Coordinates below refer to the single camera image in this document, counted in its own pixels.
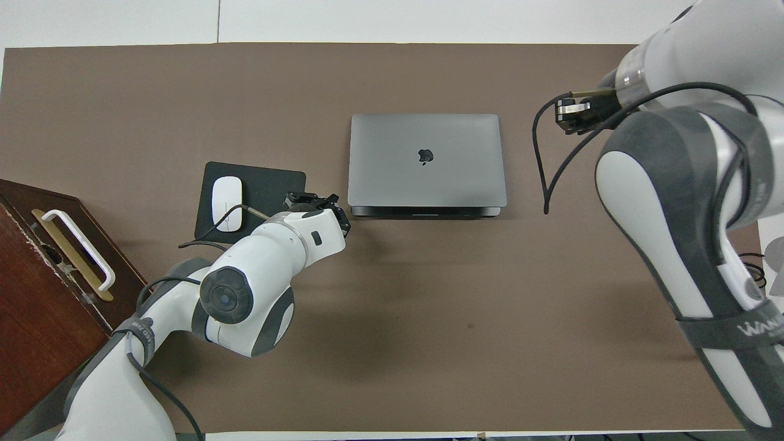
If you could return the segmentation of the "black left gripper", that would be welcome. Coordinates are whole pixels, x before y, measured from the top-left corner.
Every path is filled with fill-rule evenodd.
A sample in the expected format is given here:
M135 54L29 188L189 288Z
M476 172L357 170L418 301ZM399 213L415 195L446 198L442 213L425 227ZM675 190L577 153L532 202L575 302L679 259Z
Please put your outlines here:
M306 235L319 238L345 238L351 229L345 211L339 206L339 196L331 194L325 204L315 204L317 194L289 192L285 206L292 207L287 224Z

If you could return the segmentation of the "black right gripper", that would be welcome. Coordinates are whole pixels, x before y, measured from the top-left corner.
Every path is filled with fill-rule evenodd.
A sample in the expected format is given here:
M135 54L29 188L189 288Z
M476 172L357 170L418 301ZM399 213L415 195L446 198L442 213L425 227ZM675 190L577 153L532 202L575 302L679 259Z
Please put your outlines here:
M617 97L586 97L582 103L571 95L558 97L556 100L556 120L563 122L563 131L567 136L590 133L598 125L621 111L622 104ZM582 119L571 120L582 112Z

